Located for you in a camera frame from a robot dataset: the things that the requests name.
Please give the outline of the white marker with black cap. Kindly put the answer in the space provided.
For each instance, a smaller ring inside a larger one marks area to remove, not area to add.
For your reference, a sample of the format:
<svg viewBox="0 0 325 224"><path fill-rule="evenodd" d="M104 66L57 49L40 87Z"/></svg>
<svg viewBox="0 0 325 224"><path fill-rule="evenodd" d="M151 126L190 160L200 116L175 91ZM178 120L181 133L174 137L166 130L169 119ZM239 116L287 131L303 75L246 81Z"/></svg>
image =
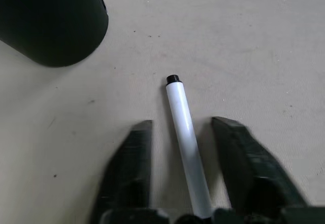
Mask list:
<svg viewBox="0 0 325 224"><path fill-rule="evenodd" d="M208 219L212 205L184 85L178 75L166 78L166 91L194 215Z"/></svg>

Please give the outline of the black plastic cup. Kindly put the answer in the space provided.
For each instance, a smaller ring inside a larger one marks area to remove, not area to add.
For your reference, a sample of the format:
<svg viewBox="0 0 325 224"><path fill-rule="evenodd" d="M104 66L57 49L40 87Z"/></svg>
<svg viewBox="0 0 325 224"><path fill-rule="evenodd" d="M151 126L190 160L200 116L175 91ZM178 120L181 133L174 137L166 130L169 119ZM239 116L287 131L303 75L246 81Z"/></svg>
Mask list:
<svg viewBox="0 0 325 224"><path fill-rule="evenodd" d="M0 41L47 67L91 55L108 24L104 0L0 0Z"/></svg>

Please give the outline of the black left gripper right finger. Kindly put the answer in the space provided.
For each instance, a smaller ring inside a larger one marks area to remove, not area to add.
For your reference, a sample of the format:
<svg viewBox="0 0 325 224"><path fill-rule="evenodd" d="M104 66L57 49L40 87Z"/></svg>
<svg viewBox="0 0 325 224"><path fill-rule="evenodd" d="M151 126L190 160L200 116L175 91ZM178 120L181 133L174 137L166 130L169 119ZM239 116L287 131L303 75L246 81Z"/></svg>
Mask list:
<svg viewBox="0 0 325 224"><path fill-rule="evenodd" d="M279 216L285 207L307 207L278 159L245 125L212 117L211 126L227 194L238 214Z"/></svg>

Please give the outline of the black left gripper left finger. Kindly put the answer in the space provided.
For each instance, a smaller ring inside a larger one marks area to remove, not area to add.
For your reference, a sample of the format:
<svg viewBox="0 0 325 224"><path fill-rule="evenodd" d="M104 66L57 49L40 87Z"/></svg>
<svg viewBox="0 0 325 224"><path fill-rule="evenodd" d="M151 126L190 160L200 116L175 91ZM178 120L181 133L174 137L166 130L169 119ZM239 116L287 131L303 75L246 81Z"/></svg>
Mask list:
<svg viewBox="0 0 325 224"><path fill-rule="evenodd" d="M93 205L93 224L100 224L111 209L149 207L152 130L152 120L134 125L108 161Z"/></svg>

